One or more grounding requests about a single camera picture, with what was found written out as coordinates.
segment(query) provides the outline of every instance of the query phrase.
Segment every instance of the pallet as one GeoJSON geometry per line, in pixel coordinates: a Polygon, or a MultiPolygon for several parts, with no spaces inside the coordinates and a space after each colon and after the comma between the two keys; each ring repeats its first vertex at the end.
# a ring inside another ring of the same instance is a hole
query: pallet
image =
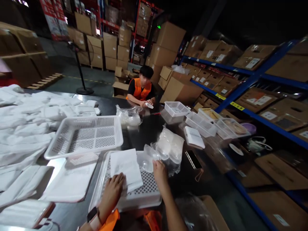
{"type": "Polygon", "coordinates": [[[37,83],[33,83],[31,86],[28,86],[26,88],[34,89],[34,90],[42,90],[50,86],[51,84],[54,84],[55,82],[57,82],[59,79],[62,79],[62,78],[63,78],[62,74],[55,73],[47,78],[41,79],[37,83]]]}

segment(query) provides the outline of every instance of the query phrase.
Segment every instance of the purple container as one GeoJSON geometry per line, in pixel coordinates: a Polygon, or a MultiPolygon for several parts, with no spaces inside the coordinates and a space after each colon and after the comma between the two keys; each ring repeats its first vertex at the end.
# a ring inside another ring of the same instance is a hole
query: purple container
{"type": "Polygon", "coordinates": [[[241,124],[244,128],[247,129],[247,131],[250,132],[251,135],[255,134],[257,132],[257,127],[250,123],[242,123],[241,124]]]}

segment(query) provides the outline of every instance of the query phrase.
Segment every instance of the black t-shirt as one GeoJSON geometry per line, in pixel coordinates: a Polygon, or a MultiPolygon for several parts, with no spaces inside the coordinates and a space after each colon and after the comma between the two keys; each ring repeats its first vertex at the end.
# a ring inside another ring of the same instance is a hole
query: black t-shirt
{"type": "MultiPolygon", "coordinates": [[[[134,95],[134,92],[135,92],[135,80],[132,79],[128,87],[128,94],[134,95]]],[[[146,97],[146,100],[151,99],[153,97],[155,97],[155,92],[154,92],[154,87],[152,86],[150,93],[146,97]]]]}

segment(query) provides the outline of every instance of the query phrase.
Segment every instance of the orange vest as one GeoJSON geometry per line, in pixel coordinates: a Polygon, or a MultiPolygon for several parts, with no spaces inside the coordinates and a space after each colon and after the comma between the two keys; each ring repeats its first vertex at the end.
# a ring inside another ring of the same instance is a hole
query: orange vest
{"type": "Polygon", "coordinates": [[[141,83],[140,83],[140,78],[136,78],[135,80],[135,92],[134,92],[134,97],[138,100],[144,101],[148,94],[151,92],[152,88],[152,83],[147,84],[143,91],[141,92],[141,83]]]}

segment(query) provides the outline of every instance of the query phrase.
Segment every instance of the plastic container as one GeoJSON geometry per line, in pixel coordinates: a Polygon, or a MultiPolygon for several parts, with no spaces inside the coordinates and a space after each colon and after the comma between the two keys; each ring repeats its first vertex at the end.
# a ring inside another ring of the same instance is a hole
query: plastic container
{"type": "Polygon", "coordinates": [[[191,112],[186,116],[185,122],[192,128],[197,129],[200,135],[205,138],[216,135],[217,127],[194,112],[191,112]]]}
{"type": "Polygon", "coordinates": [[[65,158],[87,152],[112,150],[123,144],[118,116],[65,118],[44,157],[65,158]]]}
{"type": "Polygon", "coordinates": [[[187,115],[190,110],[185,107],[184,104],[181,102],[165,102],[165,109],[166,111],[172,116],[172,117],[177,117],[177,116],[184,116],[187,115]]]}
{"type": "MultiPolygon", "coordinates": [[[[116,151],[109,151],[104,154],[103,162],[97,177],[94,192],[89,206],[89,212],[99,204],[104,192],[105,184],[110,178],[110,154],[116,151]]],[[[137,157],[143,151],[137,151],[137,157]]],[[[117,204],[119,212],[142,209],[147,207],[159,206],[161,204],[161,195],[156,185],[153,173],[148,173],[140,168],[143,186],[126,193],[122,191],[121,198],[117,204]]]]}
{"type": "Polygon", "coordinates": [[[216,126],[218,127],[217,134],[224,140],[251,135],[245,127],[231,118],[219,119],[216,126]]]}

